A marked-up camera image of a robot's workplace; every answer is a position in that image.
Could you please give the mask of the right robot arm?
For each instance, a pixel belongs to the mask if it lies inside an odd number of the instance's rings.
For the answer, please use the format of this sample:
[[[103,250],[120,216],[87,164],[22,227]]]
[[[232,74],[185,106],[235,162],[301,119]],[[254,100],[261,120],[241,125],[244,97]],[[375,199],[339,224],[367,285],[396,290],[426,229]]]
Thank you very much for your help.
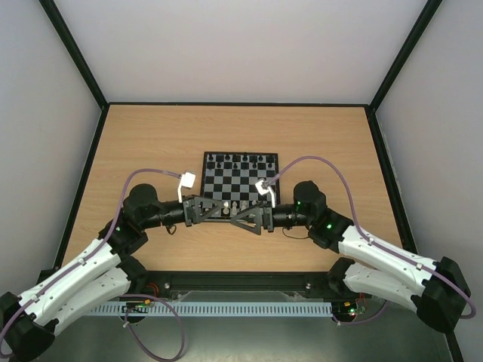
[[[260,202],[230,222],[256,235],[305,227],[314,244],[340,254],[328,272],[329,286],[337,295],[351,291],[385,299],[413,311],[440,333],[454,331],[465,318],[471,292],[454,260],[444,256],[436,261],[372,235],[329,208],[312,181],[295,185],[293,204]]]

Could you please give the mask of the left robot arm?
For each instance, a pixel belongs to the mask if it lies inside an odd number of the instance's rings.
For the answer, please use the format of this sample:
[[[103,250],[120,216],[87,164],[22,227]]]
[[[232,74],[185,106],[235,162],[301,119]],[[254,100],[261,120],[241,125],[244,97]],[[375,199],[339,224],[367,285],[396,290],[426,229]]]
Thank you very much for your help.
[[[91,309],[142,290],[147,270],[133,254],[148,241],[147,229],[199,224],[221,209],[222,201],[197,195],[160,201],[153,186],[133,187],[112,221],[76,258],[21,294],[2,295],[1,341],[11,353],[1,357],[32,361]]]

